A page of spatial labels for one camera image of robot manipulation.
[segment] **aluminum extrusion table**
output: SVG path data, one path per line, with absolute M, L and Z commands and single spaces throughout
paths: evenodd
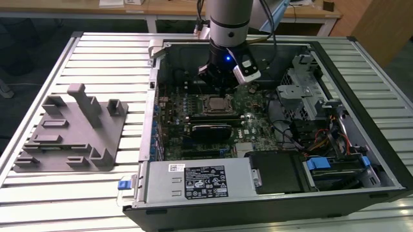
M 0 227 L 2 232 L 141 231 L 116 202 L 117 180 L 135 174 L 148 89 L 151 39 L 193 39 L 188 34 L 75 33 L 0 158 Z M 357 42 L 346 38 L 279 36 L 320 43 L 390 145 L 413 172 L 413 105 Z M 16 173 L 10 171 L 22 144 L 44 113 L 49 94 L 65 101 L 69 83 L 84 83 L 99 101 L 128 103 L 116 166 L 109 172 Z M 132 199 L 132 190 L 123 197 Z M 381 203 L 330 219 L 211 228 L 196 231 L 411 231 L 413 199 Z

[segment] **red cable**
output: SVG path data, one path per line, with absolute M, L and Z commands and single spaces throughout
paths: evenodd
M 316 143 L 316 136 L 318 136 L 318 133 L 322 132 L 322 131 L 328 131 L 328 129 L 320 129 L 320 130 L 316 131 L 314 143 Z

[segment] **blue clip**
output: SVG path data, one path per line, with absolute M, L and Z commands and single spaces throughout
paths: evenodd
M 363 163 L 363 165 L 367 167 L 367 166 L 370 166 L 370 160 L 369 160 L 369 158 L 366 157 L 366 156 L 363 156 L 362 158 L 362 163 Z
M 306 163 L 308 170 L 331 167 L 326 157 L 311 158 Z
M 308 167 L 308 170 L 315 169 L 314 163 L 310 160 L 307 161 L 307 167 Z
M 131 180 L 119 180 L 117 190 L 129 190 L 131 189 Z

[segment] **power supply label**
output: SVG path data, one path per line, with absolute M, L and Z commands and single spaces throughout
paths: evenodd
M 185 198 L 188 200 L 227 197 L 226 168 L 195 167 L 184 170 Z

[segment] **floor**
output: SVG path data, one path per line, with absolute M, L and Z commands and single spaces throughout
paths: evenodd
M 87 32 L 147 32 L 143 20 L 63 20 L 59 27 L 52 19 L 33 19 L 33 25 L 41 40 L 41 44 L 29 48 L 29 56 L 34 63 L 34 69 L 25 75 L 10 76 L 0 69 L 0 77 L 8 84 L 37 84 L 37 85 L 12 85 L 14 97 L 4 99 L 0 97 L 0 155 L 6 147 L 5 137 L 13 136 L 14 130 L 21 122 L 25 112 L 36 97 L 40 86 L 54 65 L 65 43 L 73 31 Z M 157 31 L 160 33 L 191 33 L 192 22 L 189 21 L 159 21 Z M 6 33 L 0 29 L 0 44 L 6 38 Z M 386 73 L 399 86 L 410 100 L 413 100 L 413 90 L 410 81 L 413 80 L 413 42 L 407 42 L 402 51 L 393 62 L 385 68 Z

